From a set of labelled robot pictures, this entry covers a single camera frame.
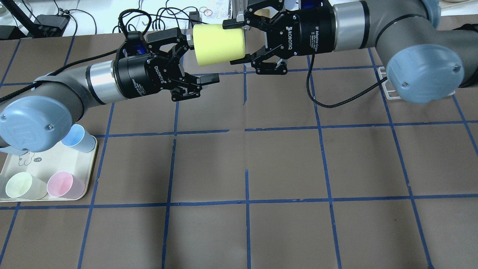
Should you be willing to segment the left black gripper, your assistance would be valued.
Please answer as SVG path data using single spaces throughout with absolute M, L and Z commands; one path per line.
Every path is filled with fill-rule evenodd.
M 169 90 L 173 102 L 195 99 L 208 85 L 220 82 L 218 73 L 191 75 L 179 66 L 168 77 L 168 68 L 178 64 L 187 51 L 194 50 L 192 35 L 185 35 L 179 28 L 149 33 L 146 43 L 151 53 L 138 56 L 124 56 L 118 53 L 114 60 L 114 76 L 120 94 L 126 99 L 157 94 Z M 162 51 L 165 45 L 174 44 L 169 51 Z

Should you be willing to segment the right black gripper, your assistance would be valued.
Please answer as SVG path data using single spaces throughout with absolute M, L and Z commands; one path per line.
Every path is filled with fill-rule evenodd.
M 232 65 L 250 64 L 258 75 L 285 75 L 285 60 L 292 56 L 328 53 L 335 48 L 336 19 L 331 7 L 314 7 L 308 10 L 283 11 L 285 0 L 248 0 L 246 9 L 235 19 L 223 21 L 223 29 L 251 26 L 263 32 L 282 32 L 278 35 L 279 47 L 262 47 L 243 58 L 230 60 Z M 271 7 L 278 11 L 272 19 L 255 13 Z M 278 56 L 277 62 L 266 60 Z

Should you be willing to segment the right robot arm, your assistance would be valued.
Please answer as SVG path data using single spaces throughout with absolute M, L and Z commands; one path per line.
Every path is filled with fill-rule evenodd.
M 250 26 L 265 45 L 230 63 L 249 63 L 258 75 L 285 75 L 294 56 L 375 48 L 399 97 L 428 103 L 458 88 L 476 87 L 476 24 L 439 31 L 437 0 L 312 0 L 289 10 L 284 0 L 249 0 L 223 29 Z

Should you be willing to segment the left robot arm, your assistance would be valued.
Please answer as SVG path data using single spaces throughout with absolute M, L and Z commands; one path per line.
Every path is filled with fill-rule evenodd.
M 88 109 L 167 90 L 173 102 L 198 98 L 218 74 L 184 72 L 182 56 L 193 40 L 172 28 L 144 36 L 126 33 L 115 59 L 43 75 L 1 98 L 1 152 L 24 155 L 53 148 Z

